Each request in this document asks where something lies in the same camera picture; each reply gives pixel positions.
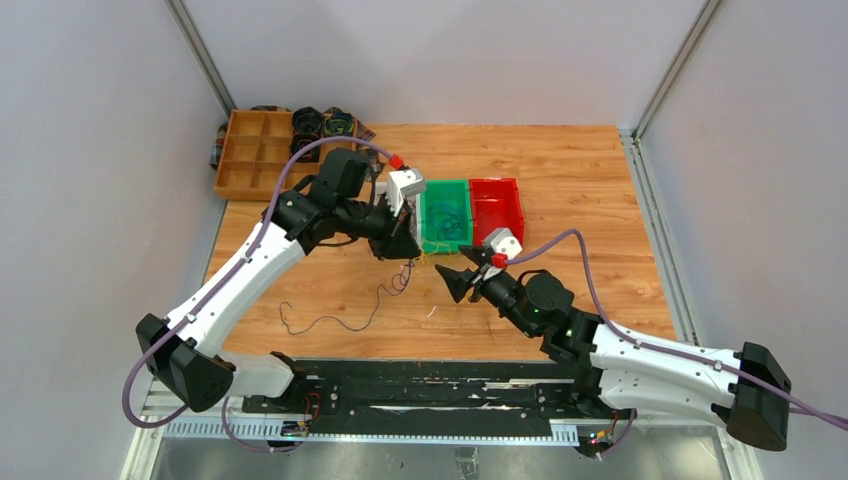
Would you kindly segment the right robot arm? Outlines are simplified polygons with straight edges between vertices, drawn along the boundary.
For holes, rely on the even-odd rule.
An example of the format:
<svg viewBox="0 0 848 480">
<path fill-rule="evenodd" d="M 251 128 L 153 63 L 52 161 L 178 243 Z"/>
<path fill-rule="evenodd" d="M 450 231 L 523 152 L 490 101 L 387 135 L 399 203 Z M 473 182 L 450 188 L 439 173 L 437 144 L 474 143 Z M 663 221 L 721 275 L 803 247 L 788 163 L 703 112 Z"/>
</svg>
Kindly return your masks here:
<svg viewBox="0 0 848 480">
<path fill-rule="evenodd" d="M 463 252 L 476 269 L 435 267 L 453 300 L 486 300 L 525 336 L 540 338 L 541 351 L 572 370 L 580 414 L 607 408 L 689 416 L 754 448 L 786 449 L 792 384 L 767 347 L 703 348 L 615 326 L 575 307 L 573 292 L 547 270 L 491 275 L 482 248 Z"/>
</svg>

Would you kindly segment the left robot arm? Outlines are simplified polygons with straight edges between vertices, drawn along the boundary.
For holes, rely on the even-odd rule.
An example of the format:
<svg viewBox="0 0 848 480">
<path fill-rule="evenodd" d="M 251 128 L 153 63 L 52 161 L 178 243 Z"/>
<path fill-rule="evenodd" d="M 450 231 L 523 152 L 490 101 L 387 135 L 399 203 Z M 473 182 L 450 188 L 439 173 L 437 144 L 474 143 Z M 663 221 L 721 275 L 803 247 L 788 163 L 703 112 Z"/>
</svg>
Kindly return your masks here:
<svg viewBox="0 0 848 480">
<path fill-rule="evenodd" d="M 346 148 L 332 150 L 317 174 L 271 201 L 245 242 L 195 294 L 163 318 L 148 314 L 138 322 L 142 366 L 184 409 L 204 412 L 232 395 L 266 396 L 283 413 L 304 405 L 306 386 L 283 355 L 226 353 L 223 345 L 279 277 L 337 234 L 367 240 L 379 260 L 420 255 L 409 201 L 426 182 L 398 157 L 390 165 L 385 192 L 364 202 L 358 196 L 369 159 Z"/>
</svg>

